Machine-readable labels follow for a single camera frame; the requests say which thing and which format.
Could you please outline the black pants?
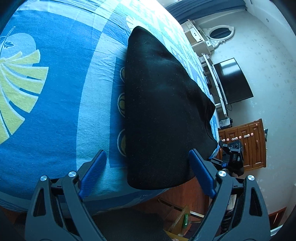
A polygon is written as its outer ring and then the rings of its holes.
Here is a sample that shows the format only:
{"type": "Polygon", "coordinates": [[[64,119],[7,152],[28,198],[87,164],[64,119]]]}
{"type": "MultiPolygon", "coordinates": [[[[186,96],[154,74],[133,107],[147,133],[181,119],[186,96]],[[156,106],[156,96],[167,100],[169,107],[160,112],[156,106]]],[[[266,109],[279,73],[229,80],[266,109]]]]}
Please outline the black pants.
{"type": "Polygon", "coordinates": [[[125,62],[125,152],[128,184],[141,190],[193,178],[189,151],[208,159],[217,148],[215,105],[175,56],[148,30],[135,27],[125,62]]]}

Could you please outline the brown wooden cabinet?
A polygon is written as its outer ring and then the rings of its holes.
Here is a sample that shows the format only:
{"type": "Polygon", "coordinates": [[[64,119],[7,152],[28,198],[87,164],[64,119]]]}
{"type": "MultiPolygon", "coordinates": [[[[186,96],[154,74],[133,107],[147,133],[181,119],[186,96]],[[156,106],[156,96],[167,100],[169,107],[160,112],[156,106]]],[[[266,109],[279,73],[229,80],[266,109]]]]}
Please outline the brown wooden cabinet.
{"type": "Polygon", "coordinates": [[[219,138],[226,144],[241,142],[245,170],[266,167],[266,143],[262,119],[219,130],[219,138]]]}

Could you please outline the black set-top box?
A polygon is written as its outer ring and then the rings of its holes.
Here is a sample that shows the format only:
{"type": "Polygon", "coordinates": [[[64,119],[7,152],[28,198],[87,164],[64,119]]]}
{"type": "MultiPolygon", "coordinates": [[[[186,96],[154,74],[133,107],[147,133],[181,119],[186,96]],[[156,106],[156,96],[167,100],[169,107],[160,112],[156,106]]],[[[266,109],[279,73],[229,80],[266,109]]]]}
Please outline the black set-top box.
{"type": "Polygon", "coordinates": [[[232,127],[232,123],[233,123],[233,119],[232,118],[225,118],[223,120],[219,121],[219,125],[220,125],[220,129],[224,130],[226,128],[231,128],[232,127]]]}

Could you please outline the green bottle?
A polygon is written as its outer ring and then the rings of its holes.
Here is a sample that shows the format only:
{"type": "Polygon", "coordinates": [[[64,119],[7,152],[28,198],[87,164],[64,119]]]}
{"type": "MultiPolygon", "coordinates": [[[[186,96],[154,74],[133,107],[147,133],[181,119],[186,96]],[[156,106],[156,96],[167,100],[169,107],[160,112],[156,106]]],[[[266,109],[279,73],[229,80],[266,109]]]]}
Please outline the green bottle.
{"type": "Polygon", "coordinates": [[[185,230],[189,223],[190,223],[190,214],[189,213],[185,213],[184,214],[184,218],[183,218],[183,223],[182,223],[182,229],[185,230]]]}

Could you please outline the black flat television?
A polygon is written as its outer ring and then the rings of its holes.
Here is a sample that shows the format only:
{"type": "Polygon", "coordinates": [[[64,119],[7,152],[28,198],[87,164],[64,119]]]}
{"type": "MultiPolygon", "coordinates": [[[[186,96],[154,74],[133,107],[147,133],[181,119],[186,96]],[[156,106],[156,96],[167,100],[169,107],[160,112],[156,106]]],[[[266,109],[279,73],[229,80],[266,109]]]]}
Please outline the black flat television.
{"type": "Polygon", "coordinates": [[[214,64],[223,97],[233,104],[253,97],[249,83],[235,58],[214,64]]]}

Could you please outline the white tv stand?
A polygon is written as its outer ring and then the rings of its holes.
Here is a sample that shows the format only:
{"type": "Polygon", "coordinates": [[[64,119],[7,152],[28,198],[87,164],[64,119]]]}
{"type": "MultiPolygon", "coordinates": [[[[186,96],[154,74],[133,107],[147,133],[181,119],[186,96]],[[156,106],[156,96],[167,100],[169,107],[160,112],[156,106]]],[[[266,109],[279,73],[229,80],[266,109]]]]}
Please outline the white tv stand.
{"type": "Polygon", "coordinates": [[[228,117],[227,104],[222,94],[222,89],[219,85],[220,82],[219,82],[218,74],[214,68],[212,60],[210,59],[209,55],[205,53],[202,53],[202,56],[199,57],[199,60],[203,67],[204,74],[208,78],[209,85],[211,85],[211,88],[209,87],[209,91],[210,91],[212,100],[214,101],[216,111],[218,114],[223,116],[223,118],[227,118],[228,117]]]}

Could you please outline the blue patterned bed sheet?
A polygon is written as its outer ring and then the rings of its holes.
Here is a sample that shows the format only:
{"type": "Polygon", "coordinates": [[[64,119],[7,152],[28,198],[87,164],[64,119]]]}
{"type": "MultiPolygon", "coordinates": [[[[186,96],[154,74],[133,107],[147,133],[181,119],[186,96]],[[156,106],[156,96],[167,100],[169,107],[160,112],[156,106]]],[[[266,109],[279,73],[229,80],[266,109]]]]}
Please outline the blue patterned bed sheet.
{"type": "Polygon", "coordinates": [[[161,190],[127,183],[125,54],[133,28],[157,37],[209,93],[181,25],[157,1],[26,1],[1,32],[1,206],[26,212],[43,175],[92,160],[107,165],[90,213],[148,201],[161,190]]]}

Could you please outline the white dressing table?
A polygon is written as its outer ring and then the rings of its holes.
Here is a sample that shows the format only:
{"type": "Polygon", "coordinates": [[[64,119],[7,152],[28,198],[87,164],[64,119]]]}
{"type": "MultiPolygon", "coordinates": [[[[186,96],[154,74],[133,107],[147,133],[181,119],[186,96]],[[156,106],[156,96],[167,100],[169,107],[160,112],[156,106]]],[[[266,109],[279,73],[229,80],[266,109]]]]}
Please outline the white dressing table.
{"type": "Polygon", "coordinates": [[[200,27],[196,27],[191,20],[187,20],[181,26],[194,52],[199,57],[201,57],[202,54],[211,55],[211,52],[214,51],[214,47],[200,27]]]}

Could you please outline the white oval vanity mirror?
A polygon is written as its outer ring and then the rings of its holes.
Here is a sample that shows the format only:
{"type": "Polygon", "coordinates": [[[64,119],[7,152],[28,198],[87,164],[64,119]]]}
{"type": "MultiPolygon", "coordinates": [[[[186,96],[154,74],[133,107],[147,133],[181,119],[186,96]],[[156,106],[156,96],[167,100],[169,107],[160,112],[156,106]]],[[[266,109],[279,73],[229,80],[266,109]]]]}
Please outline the white oval vanity mirror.
{"type": "Polygon", "coordinates": [[[234,36],[235,28],[229,25],[217,25],[202,29],[214,49],[234,36]]]}

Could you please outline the blue right curtain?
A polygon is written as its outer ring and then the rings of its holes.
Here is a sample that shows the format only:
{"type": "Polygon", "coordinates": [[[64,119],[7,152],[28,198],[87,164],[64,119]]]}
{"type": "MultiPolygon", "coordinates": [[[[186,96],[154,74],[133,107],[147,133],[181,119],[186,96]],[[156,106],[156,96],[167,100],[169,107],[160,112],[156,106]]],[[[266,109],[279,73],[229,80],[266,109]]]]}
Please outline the blue right curtain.
{"type": "Polygon", "coordinates": [[[171,4],[166,10],[183,24],[188,19],[196,20],[215,13],[245,8],[246,3],[243,0],[188,0],[171,4]]]}

